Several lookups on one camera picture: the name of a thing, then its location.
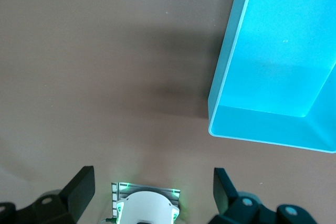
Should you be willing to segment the turquoise plastic bin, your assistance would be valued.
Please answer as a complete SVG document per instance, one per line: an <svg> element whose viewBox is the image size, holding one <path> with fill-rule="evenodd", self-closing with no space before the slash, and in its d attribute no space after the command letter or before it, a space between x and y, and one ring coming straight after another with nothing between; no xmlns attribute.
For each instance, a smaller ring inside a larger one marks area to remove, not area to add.
<svg viewBox="0 0 336 224"><path fill-rule="evenodd" d="M210 135L336 153L336 0L234 0Z"/></svg>

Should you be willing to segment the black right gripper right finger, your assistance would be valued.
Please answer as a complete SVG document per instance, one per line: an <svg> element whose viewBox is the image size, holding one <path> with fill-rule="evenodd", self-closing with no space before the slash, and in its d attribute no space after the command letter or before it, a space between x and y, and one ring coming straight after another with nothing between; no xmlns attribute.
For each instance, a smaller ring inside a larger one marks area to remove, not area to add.
<svg viewBox="0 0 336 224"><path fill-rule="evenodd" d="M215 168L213 196L218 214L209 224L318 224L305 209L282 204L272 211L254 194L237 191L224 168Z"/></svg>

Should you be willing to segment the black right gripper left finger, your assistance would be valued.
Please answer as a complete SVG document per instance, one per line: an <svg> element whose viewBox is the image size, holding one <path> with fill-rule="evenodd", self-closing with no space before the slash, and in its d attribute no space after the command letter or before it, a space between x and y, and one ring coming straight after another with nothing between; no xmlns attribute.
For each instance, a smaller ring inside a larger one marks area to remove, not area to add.
<svg viewBox="0 0 336 224"><path fill-rule="evenodd" d="M22 209L0 202L0 224L77 224L95 194L94 171L84 166L63 189L48 191Z"/></svg>

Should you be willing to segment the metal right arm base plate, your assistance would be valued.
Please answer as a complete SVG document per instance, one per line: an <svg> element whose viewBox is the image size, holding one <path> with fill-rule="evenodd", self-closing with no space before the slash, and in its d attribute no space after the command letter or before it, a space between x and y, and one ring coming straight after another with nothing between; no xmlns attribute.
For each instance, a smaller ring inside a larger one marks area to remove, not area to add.
<svg viewBox="0 0 336 224"><path fill-rule="evenodd" d="M153 191L165 196L172 205L179 208L179 199L181 191L174 188L162 188L148 185L140 185L126 182L111 183L112 189L112 217L116 218L118 214L117 202L127 198L129 195L138 191Z"/></svg>

